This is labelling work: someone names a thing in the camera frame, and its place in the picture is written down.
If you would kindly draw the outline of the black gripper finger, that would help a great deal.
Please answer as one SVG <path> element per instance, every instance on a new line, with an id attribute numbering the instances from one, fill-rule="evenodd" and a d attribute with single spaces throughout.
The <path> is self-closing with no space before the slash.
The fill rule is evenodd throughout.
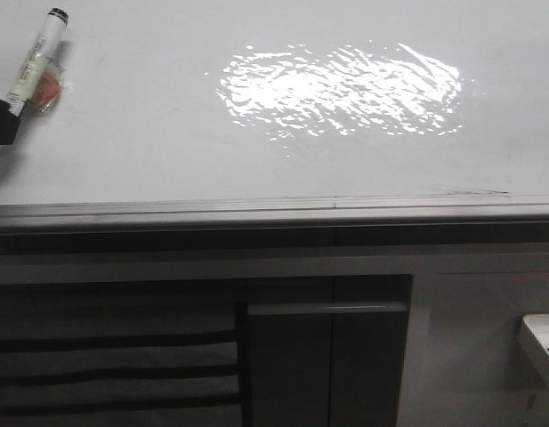
<path id="1" fill-rule="evenodd" d="M 0 145 L 12 145 L 20 127 L 20 118 L 9 110 L 9 104 L 0 100 Z"/>

